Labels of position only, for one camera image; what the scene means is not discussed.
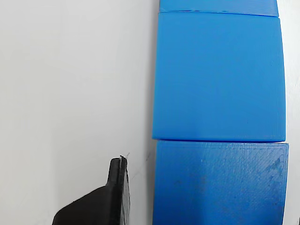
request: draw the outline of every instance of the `white surface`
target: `white surface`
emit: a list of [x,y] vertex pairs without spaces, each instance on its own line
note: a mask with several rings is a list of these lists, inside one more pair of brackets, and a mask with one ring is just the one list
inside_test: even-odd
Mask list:
[[[300,2],[278,0],[287,142],[285,225],[300,217]],[[0,1],[0,224],[51,225],[130,153],[131,224],[151,225],[158,0]]]

